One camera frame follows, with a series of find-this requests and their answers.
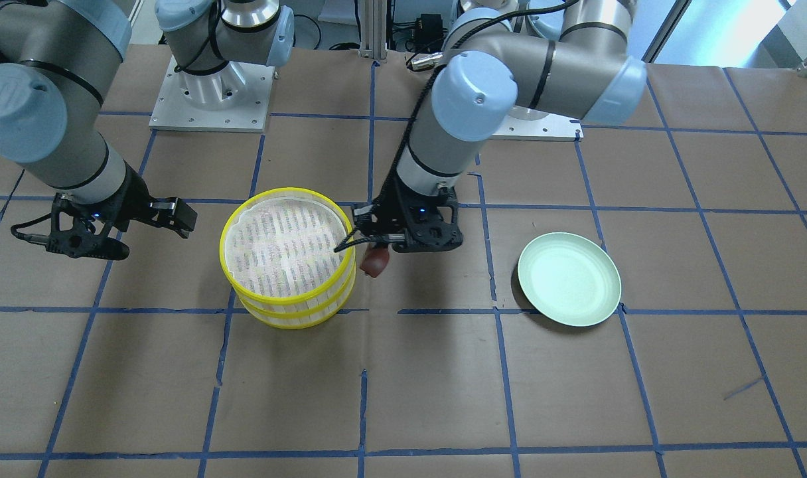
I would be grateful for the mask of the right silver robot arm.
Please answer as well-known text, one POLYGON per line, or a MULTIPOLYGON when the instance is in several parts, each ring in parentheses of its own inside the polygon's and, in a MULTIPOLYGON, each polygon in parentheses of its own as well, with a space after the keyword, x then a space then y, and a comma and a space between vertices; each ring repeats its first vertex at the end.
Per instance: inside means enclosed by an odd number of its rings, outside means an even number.
MULTIPOLYGON (((158 1, 173 56, 151 126, 260 131, 274 69, 295 42, 294 12, 279 1, 158 1)), ((0 155, 54 192, 45 235, 12 226, 19 241, 71 258, 124 260, 110 236, 131 222, 186 238, 197 214, 153 197, 98 132, 131 23, 114 1, 0 1, 0 155)))

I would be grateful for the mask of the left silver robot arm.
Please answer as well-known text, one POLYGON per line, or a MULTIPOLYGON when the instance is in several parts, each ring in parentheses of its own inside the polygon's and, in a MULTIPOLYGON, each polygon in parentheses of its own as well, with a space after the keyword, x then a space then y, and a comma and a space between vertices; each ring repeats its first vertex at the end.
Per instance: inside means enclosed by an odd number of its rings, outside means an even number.
POLYGON ((388 176, 353 209, 376 256, 458 248, 455 185, 510 110, 619 126, 637 109, 646 66, 628 54, 635 1, 559 1, 455 21, 407 121, 388 176))

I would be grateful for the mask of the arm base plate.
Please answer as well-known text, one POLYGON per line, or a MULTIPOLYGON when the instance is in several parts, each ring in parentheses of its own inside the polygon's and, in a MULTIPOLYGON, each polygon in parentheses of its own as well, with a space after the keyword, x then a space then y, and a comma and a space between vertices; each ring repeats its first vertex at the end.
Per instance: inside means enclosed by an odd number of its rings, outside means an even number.
POLYGON ((149 127, 161 131, 263 133, 276 67, 231 62, 208 76, 167 67, 149 127))
POLYGON ((493 140, 577 141, 585 134, 579 120, 552 113, 533 117, 508 114, 490 136, 493 140))

